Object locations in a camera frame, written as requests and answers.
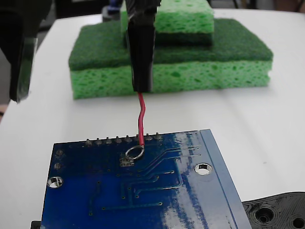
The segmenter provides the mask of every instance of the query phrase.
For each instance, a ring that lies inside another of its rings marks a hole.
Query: mounting hole
[[[255,213],[256,219],[261,223],[268,223],[274,218],[274,214],[269,208],[261,208]]]
[[[303,219],[301,218],[296,218],[294,221],[293,221],[293,225],[295,228],[303,228],[304,225],[305,225],[305,222]]]
[[[195,167],[195,172],[198,173],[199,175],[208,175],[212,171],[212,166],[210,166],[207,163],[200,163],[196,165]]]
[[[61,177],[51,177],[49,180],[48,180],[48,187],[50,188],[59,188],[61,187],[63,184],[63,179]]]

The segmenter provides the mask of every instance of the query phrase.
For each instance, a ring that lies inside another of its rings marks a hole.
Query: metal pin
[[[152,137],[151,137],[151,136],[149,136],[149,134],[147,133],[147,134],[146,134],[146,136],[145,136],[145,140],[147,140],[147,141],[151,141],[151,140],[152,140]]]
[[[124,139],[126,142],[131,142],[132,141],[132,139],[128,136],[128,135],[126,135],[126,138]]]
[[[106,144],[111,144],[112,140],[109,139],[109,137],[106,138]]]
[[[138,139],[139,139],[139,135],[137,134],[136,137],[134,137],[134,140],[138,141]]]
[[[116,136],[116,138],[115,138],[115,142],[116,142],[116,143],[121,143],[121,142],[122,142],[122,140],[119,138],[119,136]]]
[[[161,135],[159,135],[159,133],[157,132],[156,135],[154,136],[154,139],[160,140],[161,139]]]
[[[89,139],[87,139],[86,146],[91,146],[91,145],[92,145],[92,142]]]
[[[100,140],[99,138],[96,139],[96,144],[97,145],[101,145],[102,144],[102,140]]]

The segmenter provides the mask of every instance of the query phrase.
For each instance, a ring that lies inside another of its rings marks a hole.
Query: black object
[[[305,192],[243,202],[253,229],[305,229]]]
[[[208,1],[208,3],[210,4],[210,6],[212,6],[212,5],[211,5],[212,0],[207,0],[207,1]],[[237,4],[237,1],[236,1],[236,0],[233,0],[233,3],[234,3],[235,8],[238,9],[239,7],[238,7],[238,4]]]
[[[132,64],[132,85],[135,92],[150,92],[153,86],[153,25],[132,26],[127,29],[127,43]]]
[[[32,221],[30,229],[40,229],[41,221]]]
[[[90,14],[100,14],[109,0],[55,0],[56,17],[68,18]]]
[[[28,94],[34,44],[40,23],[50,11],[52,0],[1,0],[0,48],[10,63],[10,99]]]
[[[233,0],[233,3],[234,3],[235,8],[238,9],[239,7],[238,7],[236,0]]]
[[[305,0],[301,0],[301,1],[299,2],[298,6],[297,6],[296,9],[295,9],[296,12],[300,12],[300,10],[301,10],[301,8],[302,8],[304,2],[305,2]]]
[[[257,1],[256,0],[250,0],[250,4],[248,5],[248,9],[257,9]]]

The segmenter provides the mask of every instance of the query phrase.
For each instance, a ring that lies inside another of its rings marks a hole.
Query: circuit board underside
[[[241,228],[230,203],[243,207],[210,130],[147,135],[144,156],[132,163],[125,152],[137,144],[137,137],[55,144],[41,228]]]

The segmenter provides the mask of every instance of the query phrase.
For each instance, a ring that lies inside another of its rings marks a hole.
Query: dark green scouring pad
[[[215,19],[214,44],[156,47],[153,92],[267,86],[273,54],[247,28]],[[69,59],[75,99],[133,94],[120,22],[85,26]]]
[[[128,16],[125,2],[121,8],[121,32],[125,39]],[[156,45],[211,45],[214,13],[207,0],[164,0],[154,23]]]

